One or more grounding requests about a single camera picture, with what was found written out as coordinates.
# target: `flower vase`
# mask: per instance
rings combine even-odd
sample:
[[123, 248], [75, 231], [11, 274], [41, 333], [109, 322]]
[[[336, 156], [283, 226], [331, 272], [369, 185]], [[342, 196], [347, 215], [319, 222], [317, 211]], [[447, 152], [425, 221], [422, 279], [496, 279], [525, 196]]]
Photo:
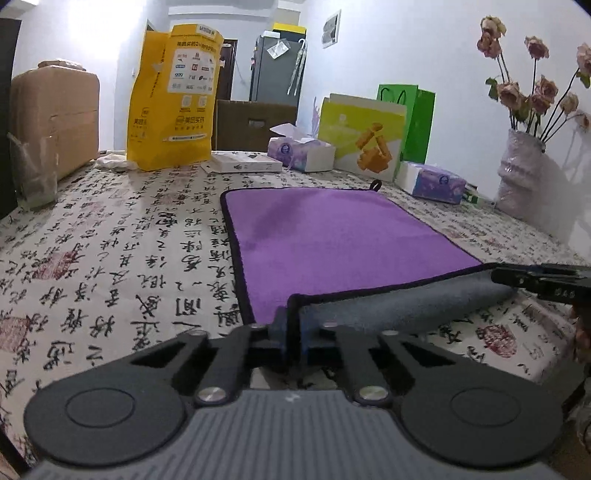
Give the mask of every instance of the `flower vase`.
[[497, 173], [501, 184], [496, 207], [507, 215], [523, 220], [528, 216], [538, 189], [544, 144], [533, 135], [510, 129], [507, 148]]

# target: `purple tissue box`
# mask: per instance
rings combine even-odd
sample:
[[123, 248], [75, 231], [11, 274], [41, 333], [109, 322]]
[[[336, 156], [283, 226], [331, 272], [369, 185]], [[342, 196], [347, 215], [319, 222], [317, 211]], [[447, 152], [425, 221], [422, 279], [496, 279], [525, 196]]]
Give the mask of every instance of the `purple tissue box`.
[[302, 134], [291, 124], [270, 129], [285, 135], [269, 140], [267, 155], [299, 171], [329, 171], [335, 163], [336, 147]]
[[403, 161], [395, 184], [414, 197], [458, 204], [466, 180], [442, 168]]

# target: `refrigerator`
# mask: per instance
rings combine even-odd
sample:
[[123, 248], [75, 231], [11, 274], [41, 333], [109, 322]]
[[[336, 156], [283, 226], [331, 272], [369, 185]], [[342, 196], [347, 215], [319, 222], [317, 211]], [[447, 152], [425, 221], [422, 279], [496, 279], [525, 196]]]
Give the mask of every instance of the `refrigerator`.
[[291, 77], [296, 67], [298, 52], [302, 44], [283, 40], [290, 49], [283, 55], [273, 59], [267, 50], [277, 44], [278, 38], [259, 37], [254, 52], [254, 65], [251, 78], [251, 102], [277, 103], [297, 107], [300, 101], [301, 81], [294, 95], [287, 95]]

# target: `circular pad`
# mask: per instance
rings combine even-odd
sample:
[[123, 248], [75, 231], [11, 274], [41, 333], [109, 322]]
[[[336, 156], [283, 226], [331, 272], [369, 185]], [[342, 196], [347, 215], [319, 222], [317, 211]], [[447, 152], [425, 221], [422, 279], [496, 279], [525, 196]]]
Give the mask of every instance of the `circular pad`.
[[180, 430], [184, 418], [184, 404], [170, 386], [137, 372], [93, 371], [40, 390], [24, 423], [41, 456], [97, 468], [148, 455]]
[[551, 448], [562, 410], [541, 387], [490, 369], [425, 369], [404, 397], [401, 419], [429, 452], [461, 466], [499, 469]]
[[100, 429], [125, 421], [134, 405], [134, 398], [126, 392], [95, 388], [72, 397], [66, 405], [66, 413], [78, 425]]

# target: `doorway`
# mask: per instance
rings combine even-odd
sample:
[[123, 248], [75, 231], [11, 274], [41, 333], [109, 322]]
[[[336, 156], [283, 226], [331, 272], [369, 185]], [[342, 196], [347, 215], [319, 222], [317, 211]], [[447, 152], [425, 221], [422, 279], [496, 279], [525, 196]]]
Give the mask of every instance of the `doorway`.
[[224, 40], [220, 52], [220, 75], [217, 79], [216, 100], [230, 100], [236, 63], [238, 40]]

